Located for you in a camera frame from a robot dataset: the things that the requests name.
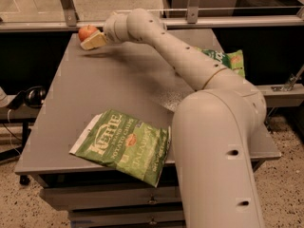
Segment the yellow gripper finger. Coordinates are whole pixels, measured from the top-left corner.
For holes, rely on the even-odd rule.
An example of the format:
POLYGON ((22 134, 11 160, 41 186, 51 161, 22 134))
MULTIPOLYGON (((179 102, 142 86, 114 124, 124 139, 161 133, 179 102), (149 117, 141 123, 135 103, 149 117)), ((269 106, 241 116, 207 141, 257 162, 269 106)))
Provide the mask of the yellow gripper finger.
POLYGON ((100 31, 95 31, 81 43, 81 48, 84 50, 92 50, 106 45, 106 37, 100 31))

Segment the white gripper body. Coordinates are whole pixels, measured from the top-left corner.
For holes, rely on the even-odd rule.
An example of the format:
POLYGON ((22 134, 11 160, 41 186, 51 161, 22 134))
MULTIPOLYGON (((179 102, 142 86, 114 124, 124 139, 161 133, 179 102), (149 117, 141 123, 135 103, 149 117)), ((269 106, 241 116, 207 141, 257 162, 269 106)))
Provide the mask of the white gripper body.
POLYGON ((126 20, 125 14, 113 14, 104 22, 103 31, 109 43, 119 44, 130 40, 126 20))

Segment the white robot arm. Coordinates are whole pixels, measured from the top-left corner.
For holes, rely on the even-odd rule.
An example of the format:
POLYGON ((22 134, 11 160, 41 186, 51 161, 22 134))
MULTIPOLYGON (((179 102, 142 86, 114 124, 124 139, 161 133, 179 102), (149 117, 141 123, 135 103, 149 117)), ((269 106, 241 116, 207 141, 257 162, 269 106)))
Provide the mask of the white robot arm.
POLYGON ((81 39, 148 44, 193 88, 178 105, 172 147, 187 228, 265 228, 249 155, 264 123, 263 94, 232 69, 167 32, 145 9, 114 14, 81 39))

